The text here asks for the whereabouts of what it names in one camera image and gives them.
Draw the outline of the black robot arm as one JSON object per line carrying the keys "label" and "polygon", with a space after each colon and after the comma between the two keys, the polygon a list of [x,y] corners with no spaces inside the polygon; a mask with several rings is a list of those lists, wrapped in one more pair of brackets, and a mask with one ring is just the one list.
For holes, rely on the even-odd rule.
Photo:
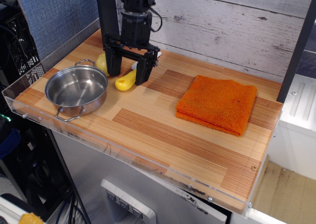
{"label": "black robot arm", "polygon": [[149,42],[155,4],[155,0],[97,0],[110,76],[119,75],[122,58],[128,58],[137,62],[135,85],[148,81],[160,51]]}

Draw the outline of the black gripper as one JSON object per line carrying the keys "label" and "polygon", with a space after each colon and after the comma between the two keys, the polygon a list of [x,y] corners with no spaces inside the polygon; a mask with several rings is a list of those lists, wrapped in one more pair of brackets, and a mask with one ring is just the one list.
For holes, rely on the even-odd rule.
{"label": "black gripper", "polygon": [[132,13],[123,10],[121,29],[107,28],[104,46],[109,76],[120,74],[122,57],[138,61],[135,85],[148,81],[153,67],[158,65],[159,48],[149,43],[152,14]]}

